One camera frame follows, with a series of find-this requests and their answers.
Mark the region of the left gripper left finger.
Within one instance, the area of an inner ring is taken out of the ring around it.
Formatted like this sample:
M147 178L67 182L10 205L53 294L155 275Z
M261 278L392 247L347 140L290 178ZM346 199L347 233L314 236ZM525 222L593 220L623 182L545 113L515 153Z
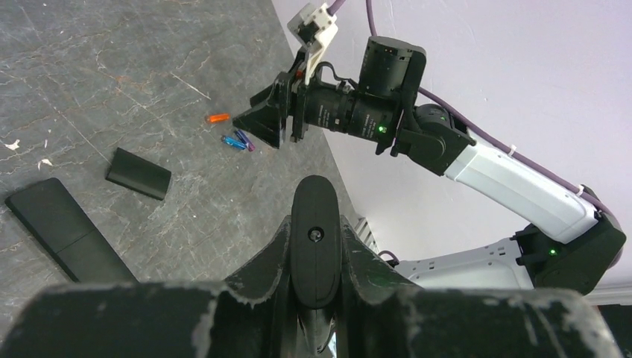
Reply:
M42 290L3 357L289 357L290 218L221 281L64 284Z

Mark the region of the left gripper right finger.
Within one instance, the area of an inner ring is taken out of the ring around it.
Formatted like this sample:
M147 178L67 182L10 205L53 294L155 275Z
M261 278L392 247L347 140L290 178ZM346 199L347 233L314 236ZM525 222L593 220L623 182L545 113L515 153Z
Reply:
M425 289L341 219L340 357L620 357L605 320L568 283Z

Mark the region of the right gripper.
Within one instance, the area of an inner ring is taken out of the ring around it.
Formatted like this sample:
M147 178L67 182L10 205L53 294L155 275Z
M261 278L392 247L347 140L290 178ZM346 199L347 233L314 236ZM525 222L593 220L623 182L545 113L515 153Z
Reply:
M303 114L301 87L305 87L308 52L297 51L289 70L249 99L250 108L233 118L233 126L246 131L272 148L284 142L299 142L309 128Z

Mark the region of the blue battery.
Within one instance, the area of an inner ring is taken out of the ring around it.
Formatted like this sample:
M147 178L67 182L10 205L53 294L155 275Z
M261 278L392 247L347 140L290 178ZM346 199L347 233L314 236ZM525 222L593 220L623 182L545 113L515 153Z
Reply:
M240 139L234 139L230 136L222 136L221 137L221 141L226 144L229 145L233 148L237 148L239 150L246 150L247 149L247 145L244 144Z

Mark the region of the black remote control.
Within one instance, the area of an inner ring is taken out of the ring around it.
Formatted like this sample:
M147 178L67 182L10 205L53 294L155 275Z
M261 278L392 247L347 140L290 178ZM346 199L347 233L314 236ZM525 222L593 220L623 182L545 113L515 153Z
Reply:
M341 221L332 183L320 175L300 181L291 210L290 271L297 314L310 354L332 335L341 279Z

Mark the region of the black battery cover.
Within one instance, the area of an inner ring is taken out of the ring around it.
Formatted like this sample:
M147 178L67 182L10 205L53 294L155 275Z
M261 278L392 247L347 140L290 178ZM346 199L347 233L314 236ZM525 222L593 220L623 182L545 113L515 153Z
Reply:
M171 172L122 148L117 148L106 180L163 201L171 182Z

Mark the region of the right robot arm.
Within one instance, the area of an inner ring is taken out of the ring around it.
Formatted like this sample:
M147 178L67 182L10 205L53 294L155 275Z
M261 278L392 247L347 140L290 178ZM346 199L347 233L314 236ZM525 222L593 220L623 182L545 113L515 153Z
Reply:
M321 79L305 50L292 67L250 99L234 125L278 148L291 128L299 141L309 126L366 139L376 153L405 155L424 169L468 186L528 222L512 237L482 248L395 270L428 288L594 290L626 237L618 222L585 192L572 192L472 136L464 122L437 104L416 105L426 65L423 48L371 37L357 81Z

